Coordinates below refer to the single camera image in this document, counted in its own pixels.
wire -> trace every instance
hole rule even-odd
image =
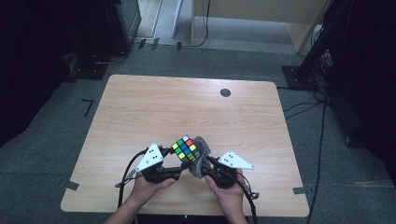
[[[116,60],[115,62],[94,62],[94,63],[99,63],[99,64],[113,64],[113,63],[119,63],[123,58],[125,58],[125,56],[126,56],[126,52],[124,52],[123,54],[122,54],[122,57],[120,58],[120,59],[118,59],[118,60]]]
[[[129,162],[128,166],[126,167],[125,173],[124,173],[124,175],[123,175],[123,177],[122,177],[122,180],[121,180],[121,182],[120,182],[120,194],[119,194],[119,205],[118,205],[118,208],[120,208],[121,205],[122,205],[123,190],[124,190],[124,186],[125,186],[125,184],[126,184],[126,183],[125,183],[125,178],[126,178],[126,176],[128,175],[128,171],[129,171],[129,169],[131,168],[132,163],[134,163],[134,161],[137,159],[137,157],[139,157],[139,156],[141,156],[141,155],[144,155],[146,152],[147,152],[147,149],[145,149],[145,150],[143,150],[143,151],[140,151],[139,153],[137,153],[136,155],[134,155],[134,157],[131,159],[131,161]]]
[[[207,38],[209,37],[209,28],[207,27],[207,21],[208,21],[208,19],[209,19],[209,9],[210,9],[210,0],[207,2],[206,22],[205,22],[205,20],[204,20],[204,18],[203,18],[203,20],[204,20],[204,26],[205,26],[205,30],[206,30],[205,38],[204,38],[204,40],[201,42],[201,44],[192,46],[193,48],[201,47],[201,46],[206,42]]]
[[[315,102],[315,103],[300,103],[300,104],[297,104],[297,105],[292,105],[289,109],[285,109],[283,112],[288,112],[289,110],[293,109],[295,106],[298,106],[298,105],[315,105],[317,103],[318,102]]]
[[[257,224],[256,206],[254,205],[253,199],[251,198],[251,194],[249,194],[249,192],[245,189],[245,186],[241,181],[236,180],[235,182],[244,191],[245,196],[247,197],[247,201],[250,204],[251,215],[253,216],[253,223]]]
[[[250,183],[248,182],[248,179],[244,176],[244,175],[242,175],[242,174],[240,174],[240,173],[238,173],[239,175],[241,175],[242,177],[244,177],[244,179],[245,179],[245,181],[247,182],[247,186],[248,186],[248,188],[249,188],[249,193],[250,193],[250,195],[251,195],[251,187],[250,187]]]
[[[296,115],[299,115],[299,114],[302,114],[302,113],[304,113],[305,111],[307,111],[307,110],[309,110],[309,109],[311,109],[311,108],[313,108],[313,107],[315,107],[315,106],[317,106],[317,105],[320,105],[322,102],[319,102],[319,103],[316,103],[316,104],[314,104],[314,105],[311,105],[311,106],[309,106],[307,109],[305,109],[305,110],[303,110],[303,111],[300,111],[300,112],[298,112],[298,113],[295,113],[295,114],[293,114],[293,115],[290,115],[290,116],[288,116],[288,117],[285,117],[285,119],[289,119],[289,118],[292,118],[292,117],[294,117],[294,116],[296,116]]]
[[[291,89],[289,87],[276,87],[277,90],[288,90],[288,91],[314,91],[314,89]]]
[[[306,219],[306,224],[308,224],[311,221],[312,217],[312,211],[315,206],[315,201],[317,200],[317,195],[318,195],[318,186],[319,186],[319,180],[320,180],[320,169],[321,169],[321,152],[322,152],[322,145],[323,145],[323,133],[324,133],[324,117],[325,117],[325,112],[326,112],[326,104],[323,104],[323,112],[322,112],[322,120],[321,120],[321,130],[320,130],[320,140],[319,140],[319,151],[318,151],[318,169],[317,169],[317,180],[315,182],[315,189],[313,192],[313,198],[312,198],[312,203],[309,206],[309,214]]]

rubik's cube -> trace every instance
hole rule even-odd
[[[201,156],[195,144],[187,135],[175,142],[172,149],[182,162],[195,161]]]

table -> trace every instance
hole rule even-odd
[[[192,45],[195,33],[194,17],[206,17],[207,2],[208,0],[192,0]],[[291,43],[300,52],[317,24],[321,23],[331,2],[332,0],[211,0],[209,17],[285,22]],[[175,35],[182,4],[183,0],[178,0],[172,36]]]
[[[222,96],[223,89],[231,95]],[[71,176],[80,186],[66,189],[62,209],[116,211],[114,186],[130,159],[153,142],[170,147],[185,134],[202,136],[215,158],[231,150],[255,166],[244,175],[260,193],[254,201],[258,216],[307,216],[305,195],[293,193],[303,184],[274,83],[126,75],[109,78]],[[163,166],[179,165],[176,155],[165,157]],[[133,184],[126,185],[124,199]],[[251,216],[246,199],[244,211]],[[139,214],[223,215],[205,181],[188,170]]]

forearm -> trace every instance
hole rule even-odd
[[[248,224],[244,212],[238,209],[224,209],[222,208],[224,215],[226,216],[230,224]]]
[[[131,224],[141,205],[127,199],[125,203],[105,222],[106,224]]]

tabletop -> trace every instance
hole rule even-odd
[[[223,96],[224,90],[230,93]],[[113,75],[109,78],[78,157],[61,207],[66,212],[117,210],[119,189],[131,158],[152,143],[170,147],[184,135],[202,136],[212,157],[232,151],[254,165],[244,170],[257,216],[305,217],[305,194],[276,85],[265,81]],[[132,165],[136,167],[141,159]],[[178,167],[176,155],[164,167]],[[134,181],[125,186],[124,200]],[[248,200],[244,212],[250,216]],[[222,216],[216,195],[185,170],[139,214]]]

